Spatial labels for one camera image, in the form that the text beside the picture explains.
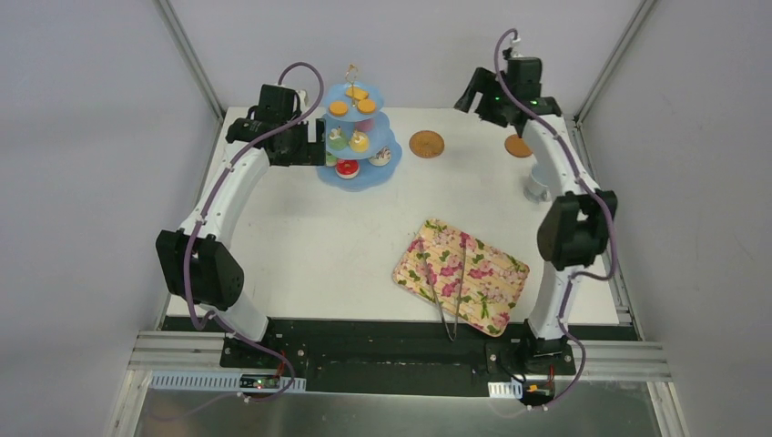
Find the light blue teacup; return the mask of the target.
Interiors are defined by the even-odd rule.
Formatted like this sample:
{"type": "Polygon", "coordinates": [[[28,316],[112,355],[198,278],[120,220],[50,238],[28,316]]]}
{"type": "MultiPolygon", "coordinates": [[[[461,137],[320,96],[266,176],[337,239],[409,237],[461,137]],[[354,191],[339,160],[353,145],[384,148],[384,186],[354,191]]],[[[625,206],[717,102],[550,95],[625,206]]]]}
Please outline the light blue teacup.
{"type": "Polygon", "coordinates": [[[533,203],[551,201],[550,190],[546,183],[543,168],[538,163],[532,165],[528,178],[523,183],[523,195],[533,203]]]}

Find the light green frosted donut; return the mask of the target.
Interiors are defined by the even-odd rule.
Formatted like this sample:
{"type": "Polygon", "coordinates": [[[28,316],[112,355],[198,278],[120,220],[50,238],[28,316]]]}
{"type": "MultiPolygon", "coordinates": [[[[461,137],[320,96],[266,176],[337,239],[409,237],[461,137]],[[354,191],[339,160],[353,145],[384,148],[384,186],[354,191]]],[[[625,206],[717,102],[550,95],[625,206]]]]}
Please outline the light green frosted donut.
{"type": "Polygon", "coordinates": [[[326,167],[335,167],[337,165],[337,163],[338,163],[338,159],[334,155],[332,155],[330,152],[327,152],[326,153],[325,166],[326,167]]]}

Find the red frosted donut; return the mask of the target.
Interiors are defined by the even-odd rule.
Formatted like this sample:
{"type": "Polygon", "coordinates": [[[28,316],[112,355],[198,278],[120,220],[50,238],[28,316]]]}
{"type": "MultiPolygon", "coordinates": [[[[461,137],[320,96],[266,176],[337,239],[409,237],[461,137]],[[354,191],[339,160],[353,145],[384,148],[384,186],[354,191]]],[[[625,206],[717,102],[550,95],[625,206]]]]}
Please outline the red frosted donut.
{"type": "Polygon", "coordinates": [[[360,173],[361,166],[358,160],[339,159],[335,165],[335,172],[339,178],[352,179],[360,173]]]}

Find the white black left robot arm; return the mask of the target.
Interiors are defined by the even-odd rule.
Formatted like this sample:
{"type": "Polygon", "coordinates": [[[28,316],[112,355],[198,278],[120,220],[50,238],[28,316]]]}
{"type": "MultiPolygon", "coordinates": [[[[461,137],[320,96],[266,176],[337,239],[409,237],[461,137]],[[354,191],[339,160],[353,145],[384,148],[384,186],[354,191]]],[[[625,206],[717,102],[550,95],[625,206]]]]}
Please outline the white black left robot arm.
{"type": "Polygon", "coordinates": [[[323,142],[309,139],[302,118],[309,109],[306,91],[263,86],[258,104],[228,127],[229,149],[194,210],[156,239],[169,293],[187,303],[190,316],[203,309],[246,337],[242,354],[261,369],[277,359],[278,344],[265,335],[269,317],[246,294],[244,270],[229,248],[249,196],[270,167],[323,165],[323,142]]]}

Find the dark green flower donut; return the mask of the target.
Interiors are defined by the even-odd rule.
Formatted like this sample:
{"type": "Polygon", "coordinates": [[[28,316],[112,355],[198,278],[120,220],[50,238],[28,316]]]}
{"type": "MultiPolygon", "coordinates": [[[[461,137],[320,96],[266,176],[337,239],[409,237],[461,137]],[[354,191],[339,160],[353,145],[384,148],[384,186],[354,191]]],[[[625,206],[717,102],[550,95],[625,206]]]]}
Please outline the dark green flower donut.
{"type": "Polygon", "coordinates": [[[327,145],[333,150],[343,150],[349,145],[349,138],[342,127],[333,128],[327,136],[327,145]]]}

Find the chocolate drizzle white donut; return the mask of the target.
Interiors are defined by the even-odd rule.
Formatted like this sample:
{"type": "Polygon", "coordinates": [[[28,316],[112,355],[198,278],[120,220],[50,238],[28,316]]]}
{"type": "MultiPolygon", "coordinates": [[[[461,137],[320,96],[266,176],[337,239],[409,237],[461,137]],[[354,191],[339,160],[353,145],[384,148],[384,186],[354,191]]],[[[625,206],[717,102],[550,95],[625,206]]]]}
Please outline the chocolate drizzle white donut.
{"type": "Polygon", "coordinates": [[[369,158],[369,162],[375,167],[383,167],[391,161],[391,149],[383,147],[375,155],[369,158]]]}

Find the small round brown coaster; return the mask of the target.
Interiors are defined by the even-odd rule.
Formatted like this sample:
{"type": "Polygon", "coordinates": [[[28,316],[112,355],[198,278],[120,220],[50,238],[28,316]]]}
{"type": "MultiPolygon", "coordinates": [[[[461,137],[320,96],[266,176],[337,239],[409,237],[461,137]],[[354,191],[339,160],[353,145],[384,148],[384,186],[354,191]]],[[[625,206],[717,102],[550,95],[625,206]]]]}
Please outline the small round brown coaster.
{"type": "Polygon", "coordinates": [[[525,141],[518,135],[510,135],[504,140],[505,150],[516,158],[528,158],[533,152],[526,145],[525,141]]]}

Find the round orange biscuit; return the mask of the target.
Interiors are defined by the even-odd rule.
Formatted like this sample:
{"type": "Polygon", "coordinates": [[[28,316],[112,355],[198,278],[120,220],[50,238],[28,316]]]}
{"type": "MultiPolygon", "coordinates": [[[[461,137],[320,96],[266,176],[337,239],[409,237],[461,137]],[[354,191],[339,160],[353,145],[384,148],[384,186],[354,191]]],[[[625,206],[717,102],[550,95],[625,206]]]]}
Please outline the round orange biscuit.
{"type": "Polygon", "coordinates": [[[356,108],[361,114],[369,115],[378,109],[378,105],[373,99],[364,98],[357,102],[356,108]]]}
{"type": "Polygon", "coordinates": [[[334,117],[344,117],[349,112],[350,105],[342,100],[335,100],[329,103],[328,113],[334,117]]]}

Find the blue three-tier cake stand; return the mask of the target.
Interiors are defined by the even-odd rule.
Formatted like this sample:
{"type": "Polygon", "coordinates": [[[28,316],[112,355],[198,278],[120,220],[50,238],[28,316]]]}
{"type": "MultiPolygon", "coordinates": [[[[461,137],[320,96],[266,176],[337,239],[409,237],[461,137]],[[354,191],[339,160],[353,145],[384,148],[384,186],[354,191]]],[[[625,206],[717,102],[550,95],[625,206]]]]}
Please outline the blue three-tier cake stand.
{"type": "Polygon", "coordinates": [[[395,134],[391,129],[391,121],[383,112],[384,99],[380,90],[376,86],[361,82],[358,79],[358,73],[359,69],[354,64],[349,65],[344,76],[344,81],[340,84],[331,86],[330,90],[322,99],[321,106],[323,113],[319,118],[324,119],[326,124],[326,151],[330,152],[338,160],[358,160],[361,169],[356,178],[343,179],[337,176],[335,167],[326,167],[324,165],[317,168],[318,177],[322,182],[328,185],[350,192],[374,188],[388,181],[394,174],[402,156],[401,146],[397,142],[395,134]],[[356,108],[358,101],[354,101],[344,95],[345,88],[348,86],[359,86],[366,89],[370,93],[369,98],[377,103],[378,109],[369,115],[361,114],[356,108]],[[328,113],[329,103],[335,100],[342,100],[350,105],[349,112],[346,116],[334,117],[328,113]],[[350,142],[350,137],[352,136],[353,131],[356,130],[355,123],[368,118],[374,119],[375,126],[373,130],[365,133],[370,140],[370,146],[366,152],[355,153],[350,149],[349,145],[343,150],[333,150],[328,147],[327,136],[333,128],[342,127],[342,130],[345,132],[345,135],[349,138],[350,142]],[[383,147],[389,147],[391,149],[391,161],[383,167],[375,167],[369,162],[369,158],[375,155],[383,147]]]}

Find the pink frosted cake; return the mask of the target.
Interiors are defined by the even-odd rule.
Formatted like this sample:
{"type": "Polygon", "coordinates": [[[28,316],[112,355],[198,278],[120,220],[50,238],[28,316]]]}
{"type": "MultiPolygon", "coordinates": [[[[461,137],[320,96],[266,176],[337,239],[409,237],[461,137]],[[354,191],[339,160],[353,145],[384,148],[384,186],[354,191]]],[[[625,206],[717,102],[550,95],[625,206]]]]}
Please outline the pink frosted cake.
{"type": "Polygon", "coordinates": [[[360,132],[370,132],[374,129],[375,121],[373,118],[364,119],[355,123],[355,129],[360,132]]]}

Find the round orange biscuit top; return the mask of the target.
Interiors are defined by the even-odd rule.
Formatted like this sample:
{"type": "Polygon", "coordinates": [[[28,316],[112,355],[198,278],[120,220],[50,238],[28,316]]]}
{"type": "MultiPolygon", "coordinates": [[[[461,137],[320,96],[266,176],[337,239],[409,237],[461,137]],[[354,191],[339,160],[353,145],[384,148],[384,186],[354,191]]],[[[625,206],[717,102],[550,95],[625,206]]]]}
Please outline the round orange biscuit top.
{"type": "Polygon", "coordinates": [[[364,98],[357,102],[356,108],[361,114],[369,115],[378,109],[378,105],[373,99],[364,98]]]}

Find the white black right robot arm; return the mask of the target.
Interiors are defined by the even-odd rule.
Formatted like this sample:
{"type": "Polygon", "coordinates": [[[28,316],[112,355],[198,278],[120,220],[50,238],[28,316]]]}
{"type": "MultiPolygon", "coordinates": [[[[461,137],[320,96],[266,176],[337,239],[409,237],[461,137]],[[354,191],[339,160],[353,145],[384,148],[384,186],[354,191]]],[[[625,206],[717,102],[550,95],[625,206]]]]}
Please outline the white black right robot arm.
{"type": "Polygon", "coordinates": [[[505,68],[476,68],[453,107],[513,127],[546,178],[552,205],[536,233],[543,277],[516,350],[521,368],[537,373],[568,342],[566,316],[579,278],[588,274],[598,256],[615,247],[618,200],[612,190],[601,189],[581,163],[555,99],[542,96],[541,59],[506,49],[494,60],[505,61],[505,68]]]}

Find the large round brown coaster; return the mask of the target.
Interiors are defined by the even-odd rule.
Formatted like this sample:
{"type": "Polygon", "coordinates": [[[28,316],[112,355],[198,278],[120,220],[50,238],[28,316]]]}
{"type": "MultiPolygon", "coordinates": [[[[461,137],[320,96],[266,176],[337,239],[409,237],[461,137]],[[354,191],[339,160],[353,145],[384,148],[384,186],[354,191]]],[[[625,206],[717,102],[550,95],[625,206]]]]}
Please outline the large round brown coaster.
{"type": "Polygon", "coordinates": [[[411,152],[419,158],[436,158],[445,149],[443,137],[431,130],[421,130],[414,133],[409,140],[411,152]]]}

